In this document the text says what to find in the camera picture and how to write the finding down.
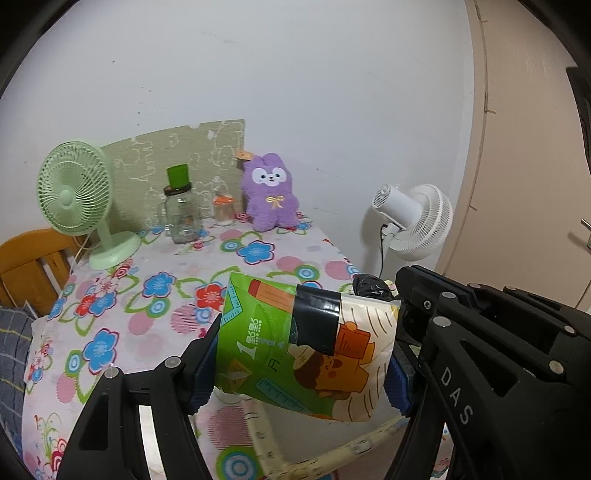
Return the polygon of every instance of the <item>plaid fabric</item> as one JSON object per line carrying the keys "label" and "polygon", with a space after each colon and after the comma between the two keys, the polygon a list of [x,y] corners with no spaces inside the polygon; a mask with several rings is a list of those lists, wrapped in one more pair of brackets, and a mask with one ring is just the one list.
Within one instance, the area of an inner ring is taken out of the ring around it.
{"label": "plaid fabric", "polygon": [[33,331],[23,309],[0,308],[0,424],[22,458],[23,377]]}

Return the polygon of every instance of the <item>yellow bow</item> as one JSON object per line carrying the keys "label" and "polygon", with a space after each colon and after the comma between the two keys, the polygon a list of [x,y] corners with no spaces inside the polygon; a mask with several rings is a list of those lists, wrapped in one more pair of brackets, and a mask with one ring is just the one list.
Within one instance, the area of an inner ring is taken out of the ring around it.
{"label": "yellow bow", "polygon": [[278,195],[277,197],[267,197],[265,200],[267,201],[267,203],[273,204],[271,208],[283,208],[280,202],[283,202],[283,200],[285,200],[285,197],[283,195]]}

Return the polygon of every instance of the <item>door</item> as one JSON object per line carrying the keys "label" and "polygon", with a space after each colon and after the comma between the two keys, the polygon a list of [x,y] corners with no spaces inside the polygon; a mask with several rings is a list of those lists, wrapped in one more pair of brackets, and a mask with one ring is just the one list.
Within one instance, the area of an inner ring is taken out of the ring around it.
{"label": "door", "polygon": [[515,0],[478,0],[485,128],[465,224],[444,273],[581,302],[591,280],[591,174],[556,36]]}

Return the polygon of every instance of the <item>green packaging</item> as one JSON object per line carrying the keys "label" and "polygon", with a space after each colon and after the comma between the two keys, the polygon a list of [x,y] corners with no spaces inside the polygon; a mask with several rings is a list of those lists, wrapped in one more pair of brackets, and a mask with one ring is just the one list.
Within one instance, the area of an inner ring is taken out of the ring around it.
{"label": "green packaging", "polygon": [[[323,292],[313,295],[322,298]],[[397,306],[326,292],[337,298],[330,315],[339,323],[335,320],[334,354],[325,355],[296,345],[294,302],[301,305],[305,293],[301,286],[231,274],[217,345],[216,386],[310,416],[366,421],[384,383]]]}

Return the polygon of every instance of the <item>blue gripper pad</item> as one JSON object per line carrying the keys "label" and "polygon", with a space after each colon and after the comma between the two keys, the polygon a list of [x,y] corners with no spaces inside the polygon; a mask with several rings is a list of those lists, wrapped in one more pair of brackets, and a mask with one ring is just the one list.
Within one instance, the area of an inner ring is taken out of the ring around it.
{"label": "blue gripper pad", "polygon": [[189,398],[189,408],[192,413],[197,413],[200,407],[203,407],[212,396],[213,386],[215,385],[216,376],[216,352],[217,352],[217,337],[211,342],[207,349],[205,358],[195,373],[195,385],[193,393]]}
{"label": "blue gripper pad", "polygon": [[395,343],[390,365],[384,379],[384,391],[394,408],[399,409],[400,413],[408,417],[413,409],[413,403],[410,400],[410,382],[407,373],[400,362],[404,362],[404,354],[400,347]]}

